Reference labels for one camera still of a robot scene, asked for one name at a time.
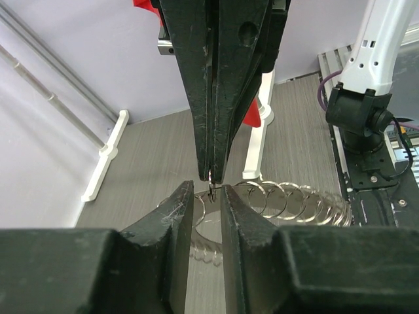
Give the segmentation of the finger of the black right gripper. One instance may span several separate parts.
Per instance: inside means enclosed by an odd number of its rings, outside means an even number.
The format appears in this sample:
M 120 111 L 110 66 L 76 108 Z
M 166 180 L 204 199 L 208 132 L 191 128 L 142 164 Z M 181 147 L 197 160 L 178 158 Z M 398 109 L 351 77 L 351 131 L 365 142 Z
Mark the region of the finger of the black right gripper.
M 210 182 L 224 180 L 228 156 L 263 73 L 273 70 L 287 1 L 219 1 L 209 115 Z
M 198 175 L 210 172 L 210 111 L 215 35 L 212 1 L 161 1 L 184 89 L 192 114 Z

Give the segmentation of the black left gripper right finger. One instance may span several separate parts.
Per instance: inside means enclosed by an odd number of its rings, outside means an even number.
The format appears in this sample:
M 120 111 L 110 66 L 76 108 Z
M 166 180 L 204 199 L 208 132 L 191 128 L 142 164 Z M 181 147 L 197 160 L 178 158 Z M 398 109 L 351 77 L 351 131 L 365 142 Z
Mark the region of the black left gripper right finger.
M 275 226 L 221 189 L 227 313 L 417 313 L 418 231 Z

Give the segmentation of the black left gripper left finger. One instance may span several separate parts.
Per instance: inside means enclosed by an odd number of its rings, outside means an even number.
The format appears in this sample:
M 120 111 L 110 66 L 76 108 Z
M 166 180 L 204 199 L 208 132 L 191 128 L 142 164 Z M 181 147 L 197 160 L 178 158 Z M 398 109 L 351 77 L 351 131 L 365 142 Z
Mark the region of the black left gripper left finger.
M 1 231 L 2 313 L 183 313 L 194 184 L 122 231 Z

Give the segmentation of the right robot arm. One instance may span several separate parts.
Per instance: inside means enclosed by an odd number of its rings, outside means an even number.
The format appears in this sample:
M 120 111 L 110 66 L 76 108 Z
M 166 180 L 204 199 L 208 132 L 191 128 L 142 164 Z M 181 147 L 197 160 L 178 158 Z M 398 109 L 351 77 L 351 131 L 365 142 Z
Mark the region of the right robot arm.
M 289 1 L 153 1 L 192 113 L 199 177 L 221 184 L 232 142 L 273 70 Z M 395 59 L 416 1 L 370 1 L 328 123 L 360 137 L 382 131 Z

